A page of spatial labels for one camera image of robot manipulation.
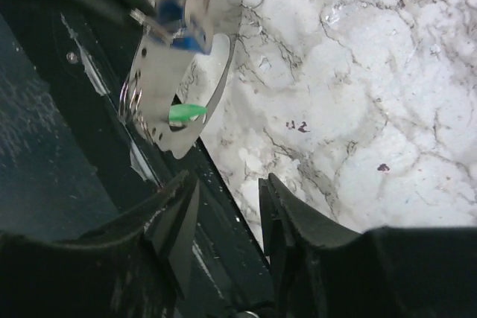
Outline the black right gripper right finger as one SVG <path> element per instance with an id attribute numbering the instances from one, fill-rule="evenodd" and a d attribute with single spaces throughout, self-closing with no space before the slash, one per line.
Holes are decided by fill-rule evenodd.
<path id="1" fill-rule="evenodd" d="M 354 232 L 274 174 L 259 181 L 278 317 L 474 317 L 476 229 Z"/>

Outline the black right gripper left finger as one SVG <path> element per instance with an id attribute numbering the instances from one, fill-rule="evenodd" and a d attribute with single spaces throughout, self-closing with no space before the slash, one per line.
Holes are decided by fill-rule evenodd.
<path id="1" fill-rule="evenodd" d="M 76 240 L 1 233 L 3 317 L 173 317 L 186 296 L 199 183 L 166 187 Z"/>

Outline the blue key tag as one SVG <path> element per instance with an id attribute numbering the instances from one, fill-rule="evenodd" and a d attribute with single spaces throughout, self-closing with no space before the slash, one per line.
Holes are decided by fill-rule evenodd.
<path id="1" fill-rule="evenodd" d="M 132 10 L 130 17 L 142 26 L 144 34 L 154 42 L 169 48 L 209 55 L 214 30 L 210 22 L 199 20 L 186 12 L 185 0 L 159 0 L 155 17 Z"/>

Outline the green key tag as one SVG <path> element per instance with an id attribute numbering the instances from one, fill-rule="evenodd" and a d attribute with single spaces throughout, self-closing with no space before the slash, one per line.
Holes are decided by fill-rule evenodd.
<path id="1" fill-rule="evenodd" d="M 201 115 L 207 114 L 207 108 L 197 104 L 174 104 L 168 114 L 168 123 L 172 127 L 184 127 Z"/>

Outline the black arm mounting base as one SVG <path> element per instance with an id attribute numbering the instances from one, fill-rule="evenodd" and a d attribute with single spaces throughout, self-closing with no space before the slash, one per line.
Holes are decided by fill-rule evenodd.
<path id="1" fill-rule="evenodd" d="M 60 10 L 1 6 L 1 233 L 76 240 L 160 192 L 182 171 L 199 183 L 186 296 L 173 317 L 272 317 L 265 260 L 201 152 L 178 162 L 146 150 L 157 184 L 130 147 L 146 145 L 99 95 Z"/>

